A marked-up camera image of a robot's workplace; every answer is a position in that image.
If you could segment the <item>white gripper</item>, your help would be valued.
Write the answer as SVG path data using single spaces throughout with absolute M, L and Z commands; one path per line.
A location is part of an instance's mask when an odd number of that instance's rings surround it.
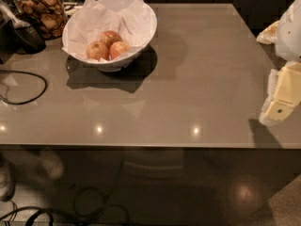
M 301 103 L 301 0 L 294 0 L 281 16 L 275 42 L 276 54 L 288 61 L 268 76 L 267 98 L 259 121 L 265 126 L 285 121 Z

